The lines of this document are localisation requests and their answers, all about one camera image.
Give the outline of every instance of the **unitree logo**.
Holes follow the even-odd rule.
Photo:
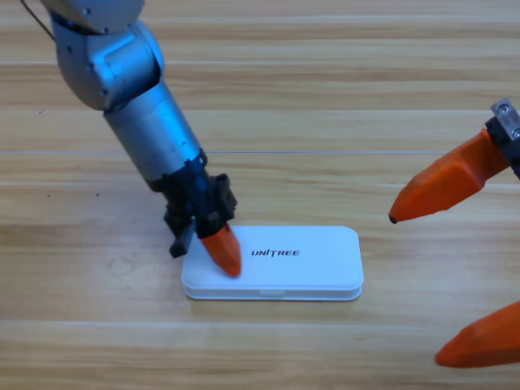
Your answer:
[[[299,256],[299,250],[254,250],[251,252],[252,256],[269,256],[273,258],[274,256]]]

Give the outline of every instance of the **screw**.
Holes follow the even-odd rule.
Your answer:
[[[498,107],[499,114],[507,114],[507,111],[509,111],[509,106],[507,104],[502,104]]]

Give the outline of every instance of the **wood grain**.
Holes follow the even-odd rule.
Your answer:
[[[516,365],[433,361],[520,297],[516,176],[425,219],[387,212],[496,100],[520,106],[519,16],[514,0],[146,2],[233,223],[361,240],[356,301],[207,302],[182,291],[162,197],[0,1],[0,388],[517,390]]]

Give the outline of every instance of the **white plastic box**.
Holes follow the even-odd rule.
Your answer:
[[[341,226],[235,226],[241,275],[226,275],[194,238],[184,259],[186,295],[202,300],[350,301],[362,292],[356,232]]]

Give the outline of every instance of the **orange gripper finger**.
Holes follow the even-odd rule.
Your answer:
[[[440,366],[481,368],[520,362],[520,301],[465,327],[435,356]]]
[[[201,242],[213,261],[224,272],[231,276],[241,273],[241,247],[227,223],[213,236],[201,239]]]
[[[393,223],[448,210],[480,191],[486,180],[509,167],[488,130],[439,158],[399,193],[388,213]]]

